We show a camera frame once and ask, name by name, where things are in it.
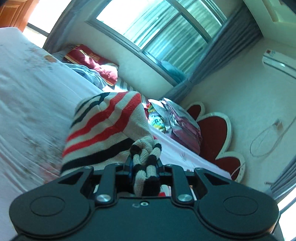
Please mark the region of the striped knit sweater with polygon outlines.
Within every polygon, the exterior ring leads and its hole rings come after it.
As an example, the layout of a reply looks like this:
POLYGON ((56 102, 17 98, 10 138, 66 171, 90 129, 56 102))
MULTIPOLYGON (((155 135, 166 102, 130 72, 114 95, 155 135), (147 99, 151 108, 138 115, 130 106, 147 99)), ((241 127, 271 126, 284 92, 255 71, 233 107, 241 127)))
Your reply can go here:
POLYGON ((60 174, 84 166, 103 170, 131 159, 133 193, 158 196, 161 151, 161 144, 149 131, 141 95, 136 91, 103 92, 77 105, 62 152, 60 174))

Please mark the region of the red white headboard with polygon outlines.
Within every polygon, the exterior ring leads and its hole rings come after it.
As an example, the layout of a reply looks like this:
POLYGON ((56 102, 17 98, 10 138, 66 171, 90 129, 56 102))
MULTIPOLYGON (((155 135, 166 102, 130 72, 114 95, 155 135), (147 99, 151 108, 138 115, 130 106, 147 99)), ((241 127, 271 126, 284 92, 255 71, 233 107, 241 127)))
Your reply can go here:
POLYGON ((245 159, 242 154, 229 150, 233 133, 230 118, 221 112, 206 113, 202 102, 194 102, 186 110, 201 130, 200 157, 228 172, 233 181, 240 183, 246 170, 245 159))

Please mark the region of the stack of folded bedding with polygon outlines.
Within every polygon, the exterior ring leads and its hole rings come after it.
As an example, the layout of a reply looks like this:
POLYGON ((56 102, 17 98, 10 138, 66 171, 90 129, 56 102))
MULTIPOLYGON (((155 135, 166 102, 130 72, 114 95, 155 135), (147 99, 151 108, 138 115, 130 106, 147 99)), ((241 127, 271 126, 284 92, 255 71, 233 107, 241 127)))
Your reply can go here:
POLYGON ((202 135, 197 122, 189 113, 173 101, 149 99, 148 123, 196 154, 201 152, 202 135))

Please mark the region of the blue garment on bed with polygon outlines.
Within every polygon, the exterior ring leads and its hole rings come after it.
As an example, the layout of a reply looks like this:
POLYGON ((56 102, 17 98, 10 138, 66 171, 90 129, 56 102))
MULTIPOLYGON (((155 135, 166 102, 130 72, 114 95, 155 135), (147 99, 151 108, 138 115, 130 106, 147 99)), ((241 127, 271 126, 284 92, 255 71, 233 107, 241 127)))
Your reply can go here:
POLYGON ((94 84, 99 89, 102 90, 104 87, 107 86, 107 82, 101 77, 101 75, 97 71, 89 69, 84 65, 67 63, 65 60, 62 60, 64 57, 63 52, 53 53, 52 56, 58 59, 59 61, 63 62, 66 66, 68 66, 70 69, 84 77, 86 80, 94 84))

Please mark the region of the floral bed sheet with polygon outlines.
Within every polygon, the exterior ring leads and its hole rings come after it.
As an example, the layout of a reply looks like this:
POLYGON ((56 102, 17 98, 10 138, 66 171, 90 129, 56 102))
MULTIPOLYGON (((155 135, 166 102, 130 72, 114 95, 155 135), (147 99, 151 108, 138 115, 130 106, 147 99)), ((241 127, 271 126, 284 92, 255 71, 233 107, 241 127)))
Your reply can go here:
MULTIPOLYGON (((35 240, 17 235, 9 210, 18 216, 18 196, 45 188, 45 174, 59 175, 61 152, 76 105, 100 90, 16 28, 1 29, 1 240, 35 240)), ((73 182, 50 185, 66 196, 66 206, 88 216, 62 240, 222 240, 203 226, 191 209, 170 198, 120 198, 110 207, 97 207, 77 187, 91 188, 98 174, 84 170, 73 182)))

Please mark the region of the red pillow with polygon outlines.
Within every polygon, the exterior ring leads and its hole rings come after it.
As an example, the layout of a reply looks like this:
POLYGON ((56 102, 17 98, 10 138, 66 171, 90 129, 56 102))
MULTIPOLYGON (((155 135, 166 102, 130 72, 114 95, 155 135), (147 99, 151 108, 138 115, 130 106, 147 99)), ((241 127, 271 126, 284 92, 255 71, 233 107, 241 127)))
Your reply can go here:
POLYGON ((95 70, 109 86, 117 84, 119 66, 96 54, 86 45, 76 45, 64 58, 72 64, 84 65, 89 69, 95 70))

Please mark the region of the blue-grey curtain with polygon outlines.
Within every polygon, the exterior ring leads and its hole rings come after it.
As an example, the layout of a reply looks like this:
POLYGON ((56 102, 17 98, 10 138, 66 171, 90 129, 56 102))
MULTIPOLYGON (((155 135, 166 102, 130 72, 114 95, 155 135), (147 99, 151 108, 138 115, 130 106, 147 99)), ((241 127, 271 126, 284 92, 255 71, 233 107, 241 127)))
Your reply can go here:
POLYGON ((164 97, 180 103, 194 86, 225 67, 261 38, 263 34, 256 20, 247 5, 242 3, 197 58, 190 76, 164 94, 164 97))

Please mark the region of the brown wooden door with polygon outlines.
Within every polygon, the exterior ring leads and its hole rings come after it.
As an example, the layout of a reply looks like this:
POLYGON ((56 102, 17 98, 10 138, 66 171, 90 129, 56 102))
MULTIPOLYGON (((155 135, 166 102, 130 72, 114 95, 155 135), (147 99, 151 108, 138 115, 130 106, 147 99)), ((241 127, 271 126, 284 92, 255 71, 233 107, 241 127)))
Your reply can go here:
POLYGON ((1 28, 14 27, 24 31, 38 0, 1 1, 1 28))

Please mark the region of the window with teal frame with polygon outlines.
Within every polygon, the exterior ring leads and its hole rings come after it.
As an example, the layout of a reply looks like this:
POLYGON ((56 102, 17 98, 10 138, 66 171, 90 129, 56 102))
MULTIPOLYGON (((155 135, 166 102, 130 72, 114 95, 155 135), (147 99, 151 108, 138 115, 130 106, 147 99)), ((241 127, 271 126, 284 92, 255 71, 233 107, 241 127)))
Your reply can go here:
POLYGON ((176 86, 226 20, 214 1, 103 1, 87 22, 176 86))

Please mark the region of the white wall air conditioner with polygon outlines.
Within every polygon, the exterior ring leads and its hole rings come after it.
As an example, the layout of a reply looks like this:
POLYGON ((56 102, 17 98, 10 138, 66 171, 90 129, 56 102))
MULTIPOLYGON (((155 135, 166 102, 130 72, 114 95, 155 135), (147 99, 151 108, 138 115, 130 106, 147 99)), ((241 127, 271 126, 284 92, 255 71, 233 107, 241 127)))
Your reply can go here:
POLYGON ((295 58, 267 49, 262 56, 262 64, 295 79, 295 58))

